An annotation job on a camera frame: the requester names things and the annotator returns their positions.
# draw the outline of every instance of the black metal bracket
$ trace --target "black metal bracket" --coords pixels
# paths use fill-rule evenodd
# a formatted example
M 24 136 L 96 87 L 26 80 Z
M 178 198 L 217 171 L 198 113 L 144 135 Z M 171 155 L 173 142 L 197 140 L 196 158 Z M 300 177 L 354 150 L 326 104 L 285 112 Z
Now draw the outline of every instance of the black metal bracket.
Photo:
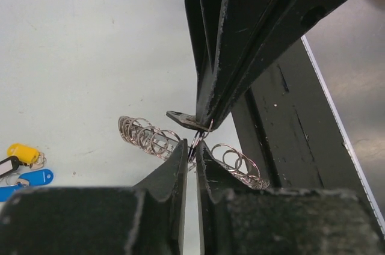
M 182 254 L 187 141 L 133 187 L 26 188 L 0 215 L 0 254 Z
M 166 116 L 186 129 L 199 132 L 207 132 L 209 130 L 208 127 L 200 126 L 193 115 L 184 114 L 182 112 L 167 111 Z
M 185 0 L 198 78 L 196 123 L 208 128 L 213 120 L 212 130 L 218 128 L 253 81 L 345 1 Z
M 383 254 L 377 222 L 351 191 L 245 187 L 197 148 L 201 254 Z
M 256 79 L 232 116 L 242 151 L 273 186 L 350 189 L 371 208 L 301 40 Z

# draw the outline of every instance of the worn black paint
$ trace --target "worn black paint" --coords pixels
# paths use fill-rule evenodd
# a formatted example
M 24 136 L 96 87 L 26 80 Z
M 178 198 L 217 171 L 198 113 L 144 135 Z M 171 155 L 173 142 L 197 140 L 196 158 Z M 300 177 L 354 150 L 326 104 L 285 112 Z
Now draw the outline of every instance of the worn black paint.
M 204 255 L 384 254 L 376 222 L 350 191 L 255 191 L 197 149 Z
M 254 82 L 243 102 L 232 112 L 242 149 L 258 154 L 259 147 L 248 138 L 263 129 L 265 150 L 271 150 L 266 167 L 277 172 L 281 186 L 351 189 L 369 206 L 301 40 Z M 259 122 L 254 129 L 240 119 L 248 113 L 248 120 Z
M 197 69 L 196 120 L 216 129 L 252 82 L 346 0 L 185 0 Z

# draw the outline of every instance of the key tag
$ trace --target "key tag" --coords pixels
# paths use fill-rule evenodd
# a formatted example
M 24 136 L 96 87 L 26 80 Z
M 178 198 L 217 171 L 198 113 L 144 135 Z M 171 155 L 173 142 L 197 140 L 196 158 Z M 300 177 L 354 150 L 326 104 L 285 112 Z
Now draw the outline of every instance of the key tag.
M 54 174 L 51 170 L 48 169 L 21 174 L 14 185 L 8 187 L 0 187 L 0 202 L 7 201 L 12 196 L 12 194 L 19 189 L 28 186 L 48 185 L 52 182 L 53 179 Z
M 7 150 L 7 154 L 8 156 L 17 156 L 21 163 L 29 166 L 32 170 L 43 168 L 46 162 L 44 153 L 18 143 L 11 145 Z
M 20 166 L 19 158 L 16 156 L 10 156 L 0 162 L 0 179 L 3 179 L 6 175 L 16 171 Z

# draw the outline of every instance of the white surface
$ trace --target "white surface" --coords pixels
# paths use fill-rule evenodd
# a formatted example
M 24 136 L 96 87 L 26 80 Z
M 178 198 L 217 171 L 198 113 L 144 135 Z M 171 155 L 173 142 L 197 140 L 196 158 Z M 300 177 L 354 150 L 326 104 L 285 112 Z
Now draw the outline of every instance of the white surface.
M 183 0 L 0 0 L 0 151 L 44 152 L 52 186 L 133 185 L 161 161 L 123 142 L 120 115 L 191 138 L 165 116 L 195 113 L 196 73 Z M 232 120 L 209 145 L 239 147 Z M 199 254 L 195 175 L 185 254 Z
M 6 172 L 9 172 L 13 169 L 12 162 L 10 160 L 2 163 L 0 165 L 0 174 L 4 174 Z

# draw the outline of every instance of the metal jaw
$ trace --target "metal jaw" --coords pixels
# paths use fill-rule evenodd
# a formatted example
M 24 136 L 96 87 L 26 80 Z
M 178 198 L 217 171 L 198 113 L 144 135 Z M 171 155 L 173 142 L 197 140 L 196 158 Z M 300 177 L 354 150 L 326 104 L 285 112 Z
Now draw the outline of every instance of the metal jaw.
M 197 132 L 210 132 L 212 131 L 212 123 L 209 127 L 201 126 L 197 123 L 194 115 L 184 114 L 182 112 L 167 111 L 166 116 L 181 125 L 182 127 Z
M 185 0 L 197 72 L 195 122 L 207 127 L 214 120 L 217 129 L 253 81 L 345 1 Z
M 384 254 L 381 233 L 350 191 L 252 190 L 197 147 L 201 254 Z
M 180 255 L 186 175 L 182 140 L 133 187 L 19 191 L 0 214 L 1 253 Z

